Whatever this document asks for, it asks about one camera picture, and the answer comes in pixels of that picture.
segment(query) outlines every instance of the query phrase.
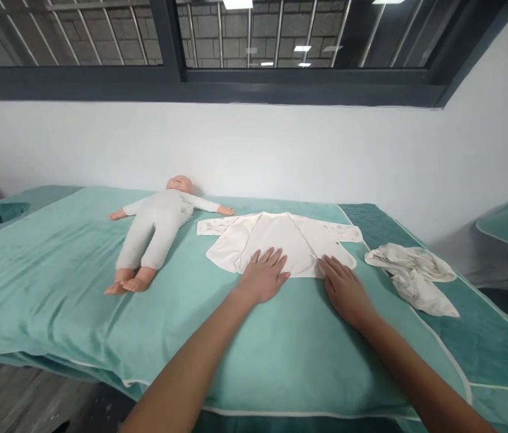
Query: teal towel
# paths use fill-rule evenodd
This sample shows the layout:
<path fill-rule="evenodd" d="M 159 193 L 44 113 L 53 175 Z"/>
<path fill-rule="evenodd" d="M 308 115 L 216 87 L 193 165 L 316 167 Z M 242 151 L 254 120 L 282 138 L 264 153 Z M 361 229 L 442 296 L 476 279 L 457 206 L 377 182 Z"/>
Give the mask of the teal towel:
<path fill-rule="evenodd" d="M 205 257 L 215 236 L 196 211 L 148 291 L 103 296 L 132 221 L 108 215 L 150 192 L 84 188 L 0 231 L 0 354 L 66 360 L 109 372 L 124 386 L 150 384 L 239 279 Z M 347 223 L 333 204 L 213 198 L 238 215 L 291 212 Z M 470 389 L 436 334 L 366 265 L 363 244 L 344 246 L 384 318 L 459 394 Z M 291 278 L 254 309 L 221 363 L 206 407 L 232 414 L 384 414 L 416 418 L 366 341 L 333 312 L 322 282 Z"/>

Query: doll foot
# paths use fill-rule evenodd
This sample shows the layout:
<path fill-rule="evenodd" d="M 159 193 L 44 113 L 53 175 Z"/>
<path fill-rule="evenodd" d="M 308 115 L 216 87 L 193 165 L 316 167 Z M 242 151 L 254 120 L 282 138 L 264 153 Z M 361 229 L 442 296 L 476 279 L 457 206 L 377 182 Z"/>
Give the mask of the doll foot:
<path fill-rule="evenodd" d="M 138 278 L 132 278 L 129 281 L 122 281 L 121 286 L 128 292 L 143 292 L 147 289 L 150 283 L 146 283 Z"/>
<path fill-rule="evenodd" d="M 123 288 L 122 283 L 123 281 L 116 281 L 110 287 L 108 287 L 103 294 L 119 296 L 127 293 L 127 290 Z"/>

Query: folded fabric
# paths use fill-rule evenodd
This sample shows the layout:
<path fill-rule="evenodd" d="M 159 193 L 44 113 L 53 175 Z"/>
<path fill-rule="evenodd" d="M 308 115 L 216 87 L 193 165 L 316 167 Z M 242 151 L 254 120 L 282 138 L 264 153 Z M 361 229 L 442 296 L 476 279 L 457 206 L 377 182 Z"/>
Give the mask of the folded fabric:
<path fill-rule="evenodd" d="M 253 217 L 258 215 L 257 213 L 249 213 L 248 215 L 239 216 L 227 216 L 225 218 L 211 218 L 209 220 L 201 220 L 198 222 L 198 235 L 204 236 L 219 236 L 225 232 L 225 230 L 232 225 L 238 218 Z M 307 218 L 306 216 L 288 214 L 292 221 L 296 221 L 298 224 L 310 225 L 319 223 L 324 230 L 335 238 L 338 242 L 362 242 L 362 232 L 357 226 L 351 226 L 349 224 L 331 223 L 329 221 L 320 221 Z"/>
<path fill-rule="evenodd" d="M 197 234 L 219 235 L 206 257 L 220 268 L 240 274 L 257 250 L 282 248 L 288 255 L 284 272 L 290 272 L 293 278 L 323 278 L 317 260 L 324 254 L 335 256 L 354 269 L 356 260 L 340 242 L 362 240 L 362 233 L 355 226 L 267 212 L 202 220 L 198 223 Z"/>
<path fill-rule="evenodd" d="M 454 305 L 432 284 L 432 281 L 454 281 L 456 274 L 448 263 L 430 251 L 386 244 L 366 253 L 364 261 L 392 274 L 398 294 L 415 309 L 432 316 L 460 317 Z"/>

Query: hand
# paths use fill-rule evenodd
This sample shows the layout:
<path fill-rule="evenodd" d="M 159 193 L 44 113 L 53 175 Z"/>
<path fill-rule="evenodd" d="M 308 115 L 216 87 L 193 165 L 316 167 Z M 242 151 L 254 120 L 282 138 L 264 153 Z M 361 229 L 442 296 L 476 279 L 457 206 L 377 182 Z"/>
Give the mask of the hand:
<path fill-rule="evenodd" d="M 224 206 L 220 206 L 218 208 L 218 213 L 220 215 L 235 215 L 236 214 L 236 211 L 233 210 L 231 207 L 224 207 Z"/>
<path fill-rule="evenodd" d="M 318 264 L 326 273 L 324 288 L 330 303 L 342 319 L 360 332 L 379 319 L 364 286 L 350 268 L 328 256 L 318 260 Z"/>
<path fill-rule="evenodd" d="M 272 254 L 273 252 L 274 248 L 270 248 L 260 257 L 260 250 L 256 251 L 234 289 L 236 293 L 243 294 L 256 304 L 267 302 L 278 293 L 290 277 L 289 272 L 280 274 L 288 256 L 283 256 L 280 259 L 281 248 L 274 254 Z"/>
<path fill-rule="evenodd" d="M 117 220 L 120 220 L 122 218 L 125 218 L 126 216 L 127 215 L 123 211 L 123 209 L 120 209 L 117 212 L 114 212 L 114 213 L 110 214 L 109 219 L 111 219 L 112 221 L 117 221 Z"/>

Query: white wall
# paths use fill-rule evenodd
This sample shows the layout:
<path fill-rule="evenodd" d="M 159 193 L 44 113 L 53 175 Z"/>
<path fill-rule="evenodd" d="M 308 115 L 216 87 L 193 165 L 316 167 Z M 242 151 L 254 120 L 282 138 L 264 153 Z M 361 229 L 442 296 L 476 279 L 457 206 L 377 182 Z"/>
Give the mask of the white wall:
<path fill-rule="evenodd" d="M 0 102 L 4 194 L 175 174 L 206 194 L 377 203 L 471 270 L 467 224 L 508 201 L 508 25 L 438 111 Z"/>

